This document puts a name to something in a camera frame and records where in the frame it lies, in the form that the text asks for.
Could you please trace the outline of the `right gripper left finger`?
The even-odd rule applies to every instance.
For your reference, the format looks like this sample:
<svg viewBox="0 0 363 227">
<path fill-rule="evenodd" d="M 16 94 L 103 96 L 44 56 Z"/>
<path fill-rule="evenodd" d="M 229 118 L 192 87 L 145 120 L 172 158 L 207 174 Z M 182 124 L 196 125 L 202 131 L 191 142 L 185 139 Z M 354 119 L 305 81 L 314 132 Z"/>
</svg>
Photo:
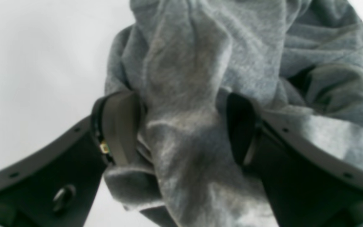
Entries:
<svg viewBox="0 0 363 227">
<path fill-rule="evenodd" d="M 142 114 L 135 92 L 102 97 L 58 139 L 0 170 L 0 226 L 82 227 L 107 167 L 137 156 Z"/>
</svg>

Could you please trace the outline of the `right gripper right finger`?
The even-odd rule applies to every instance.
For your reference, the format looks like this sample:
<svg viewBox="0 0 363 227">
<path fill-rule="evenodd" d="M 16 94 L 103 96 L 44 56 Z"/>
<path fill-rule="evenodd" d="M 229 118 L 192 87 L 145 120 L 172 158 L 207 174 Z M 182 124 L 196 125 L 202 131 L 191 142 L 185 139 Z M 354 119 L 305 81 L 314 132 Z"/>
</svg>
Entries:
<svg viewBox="0 0 363 227">
<path fill-rule="evenodd" d="M 230 93 L 235 162 L 257 176 L 280 227 L 363 227 L 363 170 L 317 148 L 257 102 Z"/>
</svg>

